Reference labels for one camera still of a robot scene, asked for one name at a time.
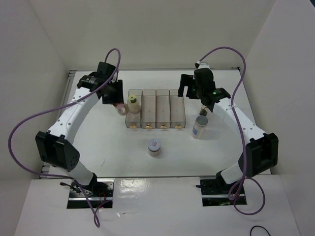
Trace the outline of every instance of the black wire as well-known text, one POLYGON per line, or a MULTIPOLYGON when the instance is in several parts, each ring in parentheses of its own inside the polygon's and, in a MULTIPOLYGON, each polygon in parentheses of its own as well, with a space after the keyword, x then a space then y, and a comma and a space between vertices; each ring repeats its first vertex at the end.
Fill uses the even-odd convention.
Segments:
POLYGON ((271 236, 270 233, 268 232, 268 230, 267 230, 266 228, 260 226, 260 225, 255 225, 255 226, 253 226, 253 227, 251 228, 250 236, 252 236, 252 230, 253 230, 254 228, 256 228, 256 227, 259 227, 259 228, 264 229, 264 230, 267 232, 267 234, 268 234, 269 236, 271 236))

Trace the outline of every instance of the purple cable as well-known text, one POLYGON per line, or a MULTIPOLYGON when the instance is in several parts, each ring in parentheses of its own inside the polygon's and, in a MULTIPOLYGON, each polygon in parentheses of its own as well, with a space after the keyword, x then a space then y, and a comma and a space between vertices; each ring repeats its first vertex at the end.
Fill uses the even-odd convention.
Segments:
POLYGON ((242 130, 242 126, 241 126, 240 120, 238 119, 238 116, 237 116, 237 114, 236 114, 236 111, 235 111, 235 108, 233 107, 233 105, 234 105, 234 97, 235 97, 235 94, 236 94, 236 92, 237 92, 239 86, 241 85, 241 83, 242 83, 242 81, 243 81, 243 79, 244 79, 244 75, 245 75, 245 71, 246 71, 246 62, 245 62, 244 56, 243 56, 239 51, 237 51, 236 49, 231 48, 231 47, 218 47, 218 48, 215 48, 215 49, 211 50, 210 52, 208 52, 206 55, 204 55, 204 56, 200 59, 200 61, 204 60, 208 55, 210 55, 211 53, 213 53, 213 52, 215 52, 216 50, 219 50, 219 49, 229 49, 229 50, 232 50, 232 51, 236 52, 236 53, 241 57, 241 59, 242 59, 242 61, 243 61, 243 73, 241 74, 241 79, 240 79, 240 81, 238 82, 237 86, 235 87, 235 90, 234 90, 234 92, 233 92, 233 94, 232 94, 232 98, 231 98, 232 111, 233 111, 233 114, 234 114, 234 116, 235 116, 235 119, 236 119, 236 122, 237 122, 237 126, 238 126, 238 128, 239 128, 239 131, 240 131, 240 134, 241 134, 241 139, 242 139, 243 157, 244 157, 243 175, 242 175, 241 180, 239 180, 239 181, 237 181, 235 184, 233 184, 233 186, 232 186, 231 189, 229 190, 229 192, 228 192, 228 198, 229 198, 231 201, 234 201, 234 202, 233 202, 233 205, 234 205, 235 209, 236 209, 239 213, 241 213, 241 214, 243 214, 243 215, 255 215, 255 214, 261 212, 261 210, 264 208, 265 202, 266 202, 266 197, 265 197, 264 190, 262 189, 262 187, 260 186, 260 184, 259 184, 256 180, 254 180, 254 179, 252 179, 252 178, 249 178, 249 177, 248 177, 248 179, 254 181, 254 182, 258 185, 258 187, 260 188, 260 190, 261 190, 261 192, 262 192, 262 196, 263 196, 263 203, 262 203, 262 206, 260 207, 259 210, 255 211, 255 212, 253 212, 253 213, 245 213, 245 212, 242 212, 242 211, 240 211, 240 210, 236 207, 236 201, 239 199, 238 196, 239 196, 239 194, 241 193, 241 191, 242 191, 242 189, 243 189, 244 181, 245 181, 245 179, 247 178, 247 177, 246 177, 246 171, 247 171, 247 154, 246 154, 246 144, 245 144, 245 138, 244 138, 244 133, 243 133, 243 130, 242 130), (236 193, 234 194, 234 196, 231 196, 231 195, 232 195, 232 191, 234 190, 234 188, 235 188, 238 184, 240 184, 238 190, 236 191, 236 193))
MULTIPOLYGON (((22 120, 21 122, 19 122, 11 131, 10 135, 9 135, 9 138, 8 138, 8 149, 9 149, 9 152, 10 152, 10 155, 11 157, 13 158, 13 160, 16 162, 16 164, 18 164, 18 166, 20 166, 23 170, 27 171, 27 172, 30 172, 32 174, 35 174, 35 175, 39 175, 39 176, 49 176, 49 177, 58 177, 58 178, 69 178, 69 179, 73 179, 72 177, 69 177, 69 176, 62 176, 62 175, 52 175, 52 174, 44 174, 44 173, 38 173, 36 171, 32 171, 30 170, 29 168, 25 167, 23 164, 21 164, 21 162, 19 162, 19 160, 15 157, 14 153, 13 153, 13 150, 12 150, 12 137, 13 137, 13 134, 15 133, 15 131, 23 124, 25 123, 26 121, 30 120, 30 119, 33 119, 35 117, 38 117, 38 116, 41 116, 41 115, 44 115, 44 114, 47 114, 47 113, 50 113, 50 112, 54 112, 54 111, 57 111, 57 110, 60 110, 60 109, 64 109, 64 108, 67 108, 67 107, 71 107, 73 106, 74 104, 77 104, 77 102, 81 102, 82 100, 86 99, 87 97, 91 96, 92 94, 98 92, 99 90, 101 90, 105 85, 107 85, 113 78, 114 78, 114 75, 116 72, 118 72, 118 68, 119 68, 119 65, 120 65, 120 60, 121 60, 121 53, 119 51, 119 49, 117 48, 113 48, 112 50, 110 50, 107 55, 106 55, 106 59, 108 58, 109 54, 112 52, 112 51, 116 51, 118 53, 118 61, 117 61, 117 64, 116 64, 116 68, 115 70, 113 71, 113 73, 111 74, 111 76, 108 78, 108 80, 106 80, 100 87, 98 87, 97 89, 95 89, 94 91, 90 92, 89 94, 81 97, 80 99, 78 99, 76 102, 72 102, 72 103, 69 103, 69 104, 66 104, 64 106, 61 106, 61 107, 57 107, 57 108, 52 108, 52 109, 49 109, 49 110, 46 110, 46 111, 43 111, 43 112, 39 112, 37 114, 34 114, 30 117, 27 117, 25 118, 24 120, 22 120)), ((84 197, 86 198, 87 200, 87 203, 91 209, 91 211, 93 212, 93 215, 94 215, 94 223, 95 225, 99 228, 100 227, 100 223, 99 223, 99 219, 98 219, 98 216, 97 216, 97 210, 95 211, 92 207, 92 204, 91 202, 89 201, 89 197, 87 196, 87 194, 85 193, 83 187, 81 184, 79 184, 78 181, 74 180, 74 182, 79 186, 79 188, 81 189, 81 192, 83 193, 84 197)))

